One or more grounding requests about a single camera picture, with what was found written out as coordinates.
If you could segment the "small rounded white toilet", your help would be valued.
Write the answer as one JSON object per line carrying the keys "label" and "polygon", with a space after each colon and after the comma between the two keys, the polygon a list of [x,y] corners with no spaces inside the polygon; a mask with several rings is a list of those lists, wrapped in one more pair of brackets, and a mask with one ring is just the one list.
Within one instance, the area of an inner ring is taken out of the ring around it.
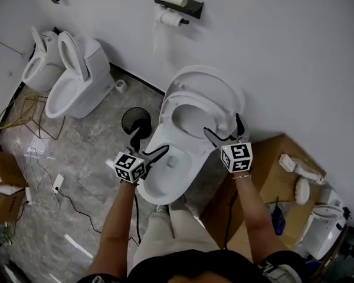
{"label": "small rounded white toilet", "polygon": [[39,33],[32,26],[35,51],[23,70],[22,81],[42,93],[50,91],[65,70],[58,50],[58,35],[54,31]]}

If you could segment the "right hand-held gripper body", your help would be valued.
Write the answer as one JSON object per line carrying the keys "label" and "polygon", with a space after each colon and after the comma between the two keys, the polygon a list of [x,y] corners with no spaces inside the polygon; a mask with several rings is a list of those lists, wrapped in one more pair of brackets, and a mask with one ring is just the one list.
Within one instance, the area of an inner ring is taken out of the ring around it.
{"label": "right hand-held gripper body", "polygon": [[230,173],[249,171],[253,161],[253,151],[249,137],[231,140],[215,139],[223,164]]}

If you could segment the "person's left forearm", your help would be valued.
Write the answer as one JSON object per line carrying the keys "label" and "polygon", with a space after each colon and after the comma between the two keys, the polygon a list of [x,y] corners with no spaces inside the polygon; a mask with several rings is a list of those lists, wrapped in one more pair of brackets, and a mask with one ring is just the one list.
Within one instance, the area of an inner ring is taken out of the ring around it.
{"label": "person's left forearm", "polygon": [[136,186],[122,182],[101,232],[99,249],[87,273],[127,276],[127,249]]}

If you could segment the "person's black shirt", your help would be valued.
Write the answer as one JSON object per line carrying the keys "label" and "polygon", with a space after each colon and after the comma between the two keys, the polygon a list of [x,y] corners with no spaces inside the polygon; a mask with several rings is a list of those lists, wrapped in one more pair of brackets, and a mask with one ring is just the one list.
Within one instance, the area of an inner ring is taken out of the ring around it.
{"label": "person's black shirt", "polygon": [[309,280],[304,259],[293,251],[275,252],[257,265],[234,251],[187,250],[145,259],[125,279],[101,272],[77,283],[167,283],[177,276],[195,279],[207,273],[231,283],[307,283]]}

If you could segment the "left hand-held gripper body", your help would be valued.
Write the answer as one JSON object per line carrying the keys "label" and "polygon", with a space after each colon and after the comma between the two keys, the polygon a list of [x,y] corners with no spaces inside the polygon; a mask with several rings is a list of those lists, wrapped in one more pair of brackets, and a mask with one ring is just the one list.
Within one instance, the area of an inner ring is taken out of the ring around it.
{"label": "left hand-held gripper body", "polygon": [[126,147],[114,160],[117,177],[129,183],[145,180],[151,168],[151,155],[144,151],[136,153],[134,149]]}

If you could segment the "white toilet bowl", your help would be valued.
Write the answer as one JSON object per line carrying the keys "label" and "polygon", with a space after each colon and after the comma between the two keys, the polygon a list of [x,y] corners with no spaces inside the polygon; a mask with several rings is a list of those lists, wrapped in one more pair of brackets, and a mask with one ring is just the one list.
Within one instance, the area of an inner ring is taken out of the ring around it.
{"label": "white toilet bowl", "polygon": [[204,135],[204,123],[160,124],[147,148],[151,152],[168,145],[168,152],[152,165],[146,179],[140,181],[139,193],[148,202],[166,205],[190,187],[214,147]]}

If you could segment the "small white box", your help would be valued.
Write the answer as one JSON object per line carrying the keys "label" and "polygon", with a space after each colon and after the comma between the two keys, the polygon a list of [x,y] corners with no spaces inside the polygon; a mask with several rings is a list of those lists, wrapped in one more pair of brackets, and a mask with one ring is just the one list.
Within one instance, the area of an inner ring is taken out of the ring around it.
{"label": "small white box", "polygon": [[287,154],[282,154],[278,160],[279,165],[289,173],[294,172],[296,168],[296,162]]}

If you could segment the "person's beige trousers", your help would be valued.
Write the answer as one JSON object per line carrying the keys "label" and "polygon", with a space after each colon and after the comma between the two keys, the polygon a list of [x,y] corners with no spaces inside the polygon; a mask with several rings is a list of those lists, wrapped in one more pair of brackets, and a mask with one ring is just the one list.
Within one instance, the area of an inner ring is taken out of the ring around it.
{"label": "person's beige trousers", "polygon": [[168,212],[159,209],[151,214],[147,230],[134,255],[134,265],[175,252],[219,250],[217,243],[195,219],[184,201],[176,200],[168,208]]}

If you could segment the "dark blue cloth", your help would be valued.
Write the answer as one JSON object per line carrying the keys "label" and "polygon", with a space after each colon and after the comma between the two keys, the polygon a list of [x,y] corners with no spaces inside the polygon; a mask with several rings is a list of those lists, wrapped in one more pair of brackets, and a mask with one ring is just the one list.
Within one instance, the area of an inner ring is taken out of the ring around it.
{"label": "dark blue cloth", "polygon": [[286,226],[286,220],[284,218],[283,211],[280,209],[278,204],[276,204],[273,212],[271,213],[271,222],[275,234],[277,236],[281,236]]}

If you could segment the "black toilet paper holder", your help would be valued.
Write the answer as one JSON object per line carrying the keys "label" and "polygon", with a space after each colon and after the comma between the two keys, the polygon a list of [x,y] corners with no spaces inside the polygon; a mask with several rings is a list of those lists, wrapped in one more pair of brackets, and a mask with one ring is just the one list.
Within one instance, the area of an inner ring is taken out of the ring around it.
{"label": "black toilet paper holder", "polygon": [[[154,0],[154,3],[156,4],[156,6],[163,6],[165,8],[169,8],[181,14],[182,16],[188,15],[196,19],[200,19],[204,5],[203,2],[198,2],[195,0],[188,0],[188,4],[186,5],[186,7],[180,7],[177,5],[169,4],[167,2],[162,2],[160,0]],[[182,25],[188,25],[189,20],[183,17],[182,23]]]}

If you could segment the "large cardboard box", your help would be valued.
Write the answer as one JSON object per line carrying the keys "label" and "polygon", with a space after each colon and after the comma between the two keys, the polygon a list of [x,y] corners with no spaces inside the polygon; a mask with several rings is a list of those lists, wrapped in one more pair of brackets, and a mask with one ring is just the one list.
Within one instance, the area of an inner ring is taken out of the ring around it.
{"label": "large cardboard box", "polygon": [[[286,227],[281,240],[292,248],[308,220],[315,205],[320,188],[310,188],[310,199],[305,205],[294,201],[294,187],[298,180],[295,173],[286,172],[278,163],[282,154],[301,160],[304,164],[326,176],[326,172],[289,136],[281,134],[267,140],[253,143],[253,183],[259,191],[264,203],[275,200],[290,201],[291,208],[287,213]],[[228,245],[229,249],[243,252],[247,234],[243,222],[239,199],[229,206],[236,186],[231,177],[226,177],[212,199],[201,214],[201,221],[220,248]]]}

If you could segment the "person's right forearm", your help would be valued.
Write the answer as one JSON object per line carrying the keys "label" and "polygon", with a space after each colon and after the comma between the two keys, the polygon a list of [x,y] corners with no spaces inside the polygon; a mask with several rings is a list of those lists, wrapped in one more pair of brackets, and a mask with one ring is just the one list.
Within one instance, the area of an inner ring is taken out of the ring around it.
{"label": "person's right forearm", "polygon": [[253,263],[260,264],[273,253],[287,251],[288,247],[274,232],[266,205],[251,175],[248,172],[235,173],[232,179],[237,186]]}

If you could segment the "black mesh waste bin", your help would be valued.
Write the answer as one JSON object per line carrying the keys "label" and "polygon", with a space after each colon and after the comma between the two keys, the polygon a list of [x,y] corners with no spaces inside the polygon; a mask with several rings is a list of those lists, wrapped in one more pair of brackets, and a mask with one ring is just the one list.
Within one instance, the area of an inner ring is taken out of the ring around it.
{"label": "black mesh waste bin", "polygon": [[152,121],[147,110],[141,107],[128,109],[122,117],[122,129],[128,135],[131,135],[139,128],[140,139],[146,139],[152,132]]}

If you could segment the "open small cardboard box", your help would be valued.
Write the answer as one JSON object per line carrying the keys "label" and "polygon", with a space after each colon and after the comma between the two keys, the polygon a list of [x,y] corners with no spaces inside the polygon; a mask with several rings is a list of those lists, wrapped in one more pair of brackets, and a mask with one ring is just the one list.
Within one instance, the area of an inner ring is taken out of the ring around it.
{"label": "open small cardboard box", "polygon": [[17,219],[26,186],[14,155],[0,151],[0,223]]}

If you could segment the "tall tank white toilet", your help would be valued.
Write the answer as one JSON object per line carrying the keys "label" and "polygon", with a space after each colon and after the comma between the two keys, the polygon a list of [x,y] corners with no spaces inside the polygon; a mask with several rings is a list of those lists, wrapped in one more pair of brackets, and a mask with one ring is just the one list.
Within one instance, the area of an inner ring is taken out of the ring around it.
{"label": "tall tank white toilet", "polygon": [[45,113],[51,119],[82,119],[114,88],[109,59],[98,40],[67,31],[58,35],[58,50],[65,71],[48,95]]}

